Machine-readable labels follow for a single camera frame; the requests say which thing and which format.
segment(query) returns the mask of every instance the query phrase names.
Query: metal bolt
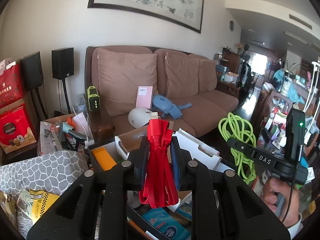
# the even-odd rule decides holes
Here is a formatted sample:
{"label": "metal bolt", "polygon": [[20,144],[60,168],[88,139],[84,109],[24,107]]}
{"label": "metal bolt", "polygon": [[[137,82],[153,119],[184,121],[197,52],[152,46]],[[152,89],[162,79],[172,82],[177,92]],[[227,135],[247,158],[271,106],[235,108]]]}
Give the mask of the metal bolt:
{"label": "metal bolt", "polygon": [[93,170],[86,170],[86,171],[84,172],[84,175],[85,175],[86,177],[91,177],[93,174],[94,174]]}
{"label": "metal bolt", "polygon": [[189,161],[189,162],[188,162],[188,165],[189,165],[190,167],[196,167],[196,166],[198,166],[198,163],[197,163],[196,161]]}
{"label": "metal bolt", "polygon": [[123,161],[121,165],[124,167],[129,167],[131,165],[131,161]]}
{"label": "metal bolt", "polygon": [[233,177],[233,176],[235,175],[235,172],[232,171],[232,170],[227,170],[227,171],[226,171],[226,175],[227,175],[228,177]]}

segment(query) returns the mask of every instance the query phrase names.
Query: speaker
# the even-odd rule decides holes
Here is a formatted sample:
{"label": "speaker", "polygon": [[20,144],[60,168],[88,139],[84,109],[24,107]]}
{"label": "speaker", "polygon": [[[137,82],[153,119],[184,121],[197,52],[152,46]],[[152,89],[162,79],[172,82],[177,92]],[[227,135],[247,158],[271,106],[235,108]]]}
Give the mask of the speaker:
{"label": "speaker", "polygon": [[51,56],[53,78],[62,80],[74,74],[73,48],[55,49]]}
{"label": "speaker", "polygon": [[32,90],[43,84],[40,52],[33,53],[20,60],[21,73],[26,89]]}

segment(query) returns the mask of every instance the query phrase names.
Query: black and yellow label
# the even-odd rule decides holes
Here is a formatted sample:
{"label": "black and yellow label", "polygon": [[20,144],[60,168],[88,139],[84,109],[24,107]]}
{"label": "black and yellow label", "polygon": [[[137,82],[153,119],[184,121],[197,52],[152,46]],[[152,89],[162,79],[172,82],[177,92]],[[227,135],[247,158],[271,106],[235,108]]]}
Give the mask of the black and yellow label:
{"label": "black and yellow label", "polygon": [[29,193],[32,199],[42,199],[44,197],[43,189],[39,189],[39,190],[30,189]]}

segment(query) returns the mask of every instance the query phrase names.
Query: wooden cabinet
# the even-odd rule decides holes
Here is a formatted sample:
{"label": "wooden cabinet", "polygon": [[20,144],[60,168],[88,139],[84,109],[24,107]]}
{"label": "wooden cabinet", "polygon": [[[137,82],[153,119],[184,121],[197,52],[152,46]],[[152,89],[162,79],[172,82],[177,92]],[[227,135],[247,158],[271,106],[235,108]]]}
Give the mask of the wooden cabinet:
{"label": "wooden cabinet", "polygon": [[226,59],[227,61],[221,61],[221,64],[225,67],[228,67],[230,72],[238,74],[240,55],[223,48],[222,58]]}

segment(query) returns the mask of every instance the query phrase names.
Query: grey patterned fabric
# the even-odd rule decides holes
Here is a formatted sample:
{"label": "grey patterned fabric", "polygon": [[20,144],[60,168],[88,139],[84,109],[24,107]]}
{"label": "grey patterned fabric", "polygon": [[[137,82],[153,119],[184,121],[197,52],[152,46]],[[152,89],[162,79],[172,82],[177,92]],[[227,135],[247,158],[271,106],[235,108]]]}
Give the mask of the grey patterned fabric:
{"label": "grey patterned fabric", "polygon": [[[0,167],[0,190],[15,201],[20,190],[43,189],[61,195],[85,170],[87,156],[79,152],[59,151]],[[17,208],[18,231],[23,237],[32,220]]]}

